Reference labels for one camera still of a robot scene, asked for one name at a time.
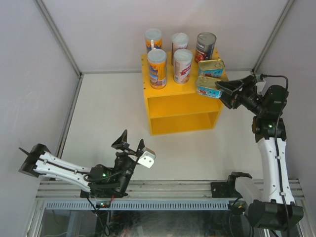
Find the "metal corner post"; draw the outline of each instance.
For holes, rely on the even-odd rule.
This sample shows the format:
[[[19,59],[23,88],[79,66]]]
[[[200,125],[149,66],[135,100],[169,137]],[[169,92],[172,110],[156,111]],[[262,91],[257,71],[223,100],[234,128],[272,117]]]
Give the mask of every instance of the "metal corner post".
[[[57,43],[59,44],[59,46],[61,47],[62,51],[64,52],[66,58],[68,59],[69,63],[71,64],[71,66],[73,67],[75,73],[77,74],[78,78],[80,79],[81,76],[81,72],[73,58],[73,56],[71,55],[70,50],[68,49],[64,39],[62,38],[56,24],[54,23],[52,17],[50,16],[44,2],[42,0],[33,0],[35,5],[38,7],[42,17],[44,18],[45,22],[47,23],[50,31],[52,32],[52,34],[54,35]]]
[[[294,6],[296,0],[287,0],[287,3],[284,6],[284,9],[280,15],[280,17],[278,18],[273,30],[271,31],[269,38],[265,44],[265,46],[263,47],[259,58],[257,59],[257,62],[253,68],[253,72],[257,73],[258,69],[260,68],[263,60],[265,59],[269,49],[271,48],[272,44],[274,43],[278,33],[280,32],[281,27],[283,26],[286,17],[288,16],[290,10],[292,9],[292,7]]]

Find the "tomato can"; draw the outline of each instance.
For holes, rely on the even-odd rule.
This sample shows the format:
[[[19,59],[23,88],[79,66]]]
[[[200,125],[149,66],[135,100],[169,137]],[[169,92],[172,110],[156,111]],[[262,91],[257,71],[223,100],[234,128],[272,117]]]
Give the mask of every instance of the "tomato can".
[[[195,61],[212,59],[216,36],[210,32],[203,32],[197,36]]]
[[[152,42],[154,41],[154,48],[162,49],[162,33],[156,28],[146,30],[145,32],[145,41],[147,53],[152,50]]]
[[[162,49],[153,49],[147,54],[150,85],[154,89],[166,86],[166,60],[167,54]]]
[[[173,54],[178,49],[181,49],[181,48],[187,49],[188,48],[189,37],[185,33],[175,33],[171,37],[171,41],[172,41],[171,64],[173,65],[173,62],[174,62]]]
[[[222,80],[218,78],[198,76],[196,80],[197,93],[211,98],[220,98],[223,91],[215,84],[217,81]]]
[[[189,81],[192,58],[192,52],[187,49],[175,51],[173,74],[176,83],[185,84]]]
[[[225,64],[221,59],[199,61],[198,75],[219,78],[223,73],[224,67]]]

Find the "white canister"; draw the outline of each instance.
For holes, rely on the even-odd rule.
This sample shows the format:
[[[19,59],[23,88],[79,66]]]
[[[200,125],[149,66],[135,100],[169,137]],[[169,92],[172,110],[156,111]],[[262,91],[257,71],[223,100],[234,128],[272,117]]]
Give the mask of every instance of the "white canister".
[[[188,48],[189,37],[185,33],[175,33],[171,37],[172,51],[171,51],[171,63],[173,64],[173,54],[175,51],[181,48]]]
[[[193,54],[187,49],[178,49],[174,55],[174,81],[179,84],[185,84],[190,78],[190,69]]]

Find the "gray wall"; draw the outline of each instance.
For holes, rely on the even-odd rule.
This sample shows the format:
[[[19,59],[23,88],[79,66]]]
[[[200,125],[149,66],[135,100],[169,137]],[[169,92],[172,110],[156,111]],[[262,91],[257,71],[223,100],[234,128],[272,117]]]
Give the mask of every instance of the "gray wall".
[[[56,151],[77,79],[32,0],[1,1],[0,32],[0,235],[20,237],[39,179],[18,147]]]
[[[298,0],[260,71],[289,78],[284,109],[287,165],[299,178],[312,216],[316,217],[316,1]]]

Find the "rectangular tin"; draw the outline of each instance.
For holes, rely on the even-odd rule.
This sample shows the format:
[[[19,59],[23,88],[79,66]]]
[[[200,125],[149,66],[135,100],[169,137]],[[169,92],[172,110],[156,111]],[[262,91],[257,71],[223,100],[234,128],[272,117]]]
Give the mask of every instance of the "rectangular tin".
[[[217,81],[222,80],[218,78],[198,76],[196,80],[197,93],[211,98],[220,98],[222,90],[215,85]]]
[[[219,78],[224,70],[225,64],[222,59],[199,61],[198,75]]]

